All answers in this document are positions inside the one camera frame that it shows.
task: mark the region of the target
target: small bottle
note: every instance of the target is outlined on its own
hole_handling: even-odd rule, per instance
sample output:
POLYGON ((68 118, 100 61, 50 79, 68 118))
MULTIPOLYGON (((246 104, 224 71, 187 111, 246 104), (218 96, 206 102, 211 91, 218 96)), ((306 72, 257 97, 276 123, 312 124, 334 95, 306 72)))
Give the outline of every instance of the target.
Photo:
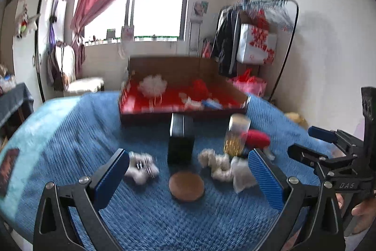
POLYGON ((247 116, 242 114, 232 115, 224 139, 223 152, 230 156, 240 155, 246 144, 244 134, 248 132, 250 126, 251 120, 247 116))

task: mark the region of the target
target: wardrobe door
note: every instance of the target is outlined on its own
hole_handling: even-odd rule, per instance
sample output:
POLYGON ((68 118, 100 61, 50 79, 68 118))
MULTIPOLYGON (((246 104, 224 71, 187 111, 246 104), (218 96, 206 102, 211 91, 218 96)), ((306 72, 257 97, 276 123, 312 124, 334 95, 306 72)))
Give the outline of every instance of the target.
POLYGON ((50 16, 52 11, 53 0, 42 0, 39 25, 37 30, 38 43, 37 43, 37 71, 40 91, 42 99, 47 101, 56 97, 53 86, 48 81, 47 71, 47 52, 50 45, 48 34, 50 31, 50 16))
POLYGON ((66 0, 55 0, 58 2, 56 7, 56 23, 54 24, 55 39, 56 41, 64 41, 64 23, 65 23, 65 10, 67 8, 66 0))
MULTIPOLYGON (((16 17, 23 10, 24 0, 18 0, 16 17)), ((39 11, 40 0, 26 0, 27 14, 33 17, 39 11)), ((14 75, 17 83, 25 83, 34 98, 34 110, 42 105, 42 97, 39 89, 38 76, 36 71, 37 57, 35 56, 36 33, 32 31, 22 38, 13 37, 13 64, 14 75)))

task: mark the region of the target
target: red plush toy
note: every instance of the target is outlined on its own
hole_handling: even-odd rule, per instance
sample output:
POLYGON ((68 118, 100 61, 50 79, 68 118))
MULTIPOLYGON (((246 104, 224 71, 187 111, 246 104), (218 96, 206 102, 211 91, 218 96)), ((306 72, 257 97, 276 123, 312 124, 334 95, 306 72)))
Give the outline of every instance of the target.
POLYGON ((257 130, 249 130, 247 133, 245 133, 244 137, 246 137, 246 146, 249 149, 263 149, 266 157, 269 160, 275 160, 276 157, 269 149, 270 137, 266 133, 257 130))
POLYGON ((202 101, 208 99, 210 96, 206 83, 197 79, 192 82, 192 88, 189 93, 189 97, 194 101, 202 101))

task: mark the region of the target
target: bed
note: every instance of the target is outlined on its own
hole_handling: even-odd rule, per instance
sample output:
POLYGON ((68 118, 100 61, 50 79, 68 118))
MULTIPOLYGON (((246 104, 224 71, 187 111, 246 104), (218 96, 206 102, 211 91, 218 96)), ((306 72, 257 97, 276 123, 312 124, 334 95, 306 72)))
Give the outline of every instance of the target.
MULTIPOLYGON (((100 211, 125 250, 252 250, 278 211, 268 206, 259 187, 236 194, 232 184, 213 181, 197 161, 204 148, 221 153, 228 119, 195 123, 191 168, 203 178, 205 194, 194 203, 177 203, 168 190, 176 171, 167 166, 169 123, 123 127, 118 97, 118 92, 102 92, 48 101, 16 131, 0 153, 1 162, 8 149, 20 148, 8 193, 0 199, 0 214, 9 225, 32 243, 44 185, 75 183, 124 148, 150 153, 160 170, 157 179, 141 187, 124 179, 100 211)), ((286 151, 298 143, 330 156, 329 147, 261 98, 251 97, 247 114, 253 129, 271 136, 275 164, 287 176, 318 184, 312 170, 289 159, 286 151)), ((85 247, 94 250, 74 209, 72 215, 85 247)))

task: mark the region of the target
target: round wooden coaster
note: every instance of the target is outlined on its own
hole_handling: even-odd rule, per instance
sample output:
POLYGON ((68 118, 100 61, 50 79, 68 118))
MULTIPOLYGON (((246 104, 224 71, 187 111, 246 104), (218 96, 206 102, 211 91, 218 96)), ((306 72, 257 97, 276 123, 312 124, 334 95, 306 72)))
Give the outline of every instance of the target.
POLYGON ((185 202, 196 201, 204 194, 204 181, 199 175, 189 171, 180 171, 170 178, 168 183, 171 194, 185 202))

